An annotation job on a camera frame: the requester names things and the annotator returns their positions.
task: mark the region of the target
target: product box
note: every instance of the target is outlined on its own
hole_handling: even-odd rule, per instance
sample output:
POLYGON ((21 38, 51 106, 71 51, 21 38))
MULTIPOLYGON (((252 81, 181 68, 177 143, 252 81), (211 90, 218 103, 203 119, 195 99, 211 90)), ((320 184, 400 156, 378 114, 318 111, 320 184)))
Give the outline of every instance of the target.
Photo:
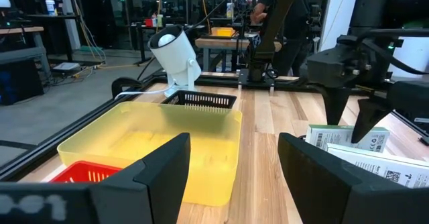
POLYGON ((374 127, 359 143, 352 144, 354 126, 313 125, 308 126, 306 142, 326 150, 327 144, 339 144, 362 150, 382 153, 389 137, 384 127, 374 127))
POLYGON ((328 144, 327 152, 362 169, 409 188, 429 187, 429 163, 337 144, 328 144))

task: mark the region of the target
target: black shirt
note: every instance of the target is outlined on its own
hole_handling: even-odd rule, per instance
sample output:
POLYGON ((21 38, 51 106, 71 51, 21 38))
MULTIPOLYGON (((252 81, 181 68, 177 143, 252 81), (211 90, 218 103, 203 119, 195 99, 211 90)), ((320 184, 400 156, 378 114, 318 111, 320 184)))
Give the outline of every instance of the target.
MULTIPOLYGON (((265 6, 270 6, 274 0, 260 0, 265 6)), ((310 13, 310 3, 308 0, 295 0, 290 6, 289 12, 284 20, 284 36, 292 39, 299 38, 307 28, 306 20, 310 13)))

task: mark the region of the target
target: wooden table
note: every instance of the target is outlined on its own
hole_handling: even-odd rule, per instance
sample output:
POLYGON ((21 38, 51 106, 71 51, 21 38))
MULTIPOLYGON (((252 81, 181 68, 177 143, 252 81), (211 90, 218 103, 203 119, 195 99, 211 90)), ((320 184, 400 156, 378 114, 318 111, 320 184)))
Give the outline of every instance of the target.
MULTIPOLYGON (((239 40, 239 50, 246 50, 250 41, 249 40, 239 40)), ((210 67, 210 51, 211 50, 235 50, 237 47, 236 39, 209 39, 209 38, 199 38, 195 40, 195 46, 203 49, 203 71, 208 71, 210 67)), ((275 51, 278 52, 282 49, 282 44, 280 42, 274 42, 275 51)))
MULTIPOLYGON (((165 84, 156 84, 148 91, 165 87, 165 84)), ((268 91, 238 91, 222 87, 197 88, 203 92, 237 96, 233 108, 243 112, 239 165, 229 204, 206 207, 182 203, 178 223, 301 223, 280 166, 278 135, 281 132, 304 135, 309 123, 326 124, 322 96, 283 91, 269 95, 268 91)), ((360 98, 350 97, 341 125, 355 123, 359 112, 357 99, 360 98)), ((159 103, 164 99, 163 95, 142 95, 136 101, 159 103)), ((388 115, 378 126, 390 130, 385 154, 429 161, 429 148, 421 144, 418 141, 420 136, 399 119, 388 115)), ((47 181, 64 168, 56 156, 21 181, 47 181)))
POLYGON ((25 27, 23 30, 22 28, 1 29, 0 35, 22 34, 24 32, 32 33, 36 46, 33 48, 26 48, 22 50, 2 52, 0 53, 0 64, 20 62, 29 58, 38 58, 40 59, 40 64, 42 65, 45 75, 49 77, 50 67, 48 63, 48 58, 46 57, 46 49, 43 45, 42 37, 40 36, 40 32, 42 32, 43 30, 43 27, 25 27))

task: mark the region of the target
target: human hand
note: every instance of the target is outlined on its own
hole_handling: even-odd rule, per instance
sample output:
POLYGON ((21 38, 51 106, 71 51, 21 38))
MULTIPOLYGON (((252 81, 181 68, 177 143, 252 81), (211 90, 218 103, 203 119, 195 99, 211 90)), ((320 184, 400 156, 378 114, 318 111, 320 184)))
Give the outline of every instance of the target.
POLYGON ((265 5, 262 3, 258 3, 253 9, 253 13, 250 14, 251 23, 261 22, 267 16, 267 13, 263 12, 264 10, 265 5))

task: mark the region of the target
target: gray floor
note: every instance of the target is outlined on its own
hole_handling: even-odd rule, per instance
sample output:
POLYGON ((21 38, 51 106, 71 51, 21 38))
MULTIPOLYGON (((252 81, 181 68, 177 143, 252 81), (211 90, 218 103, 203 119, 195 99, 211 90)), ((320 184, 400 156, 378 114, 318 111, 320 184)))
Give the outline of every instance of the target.
MULTIPOLYGON (((106 55, 106 66, 129 66, 140 59, 139 53, 131 50, 106 50, 106 55)), ((93 56, 90 52, 77 52, 74 59, 92 60, 93 56)), ((144 76, 159 68, 158 62, 152 62, 144 76)), ((0 139, 38 144, 108 101, 111 98, 111 83, 116 78, 137 78, 142 69, 142 66, 131 66, 96 70, 82 82, 50 87, 45 95, 11 106, 0 106, 0 139)), ((0 165, 21 152, 0 146, 0 165)))

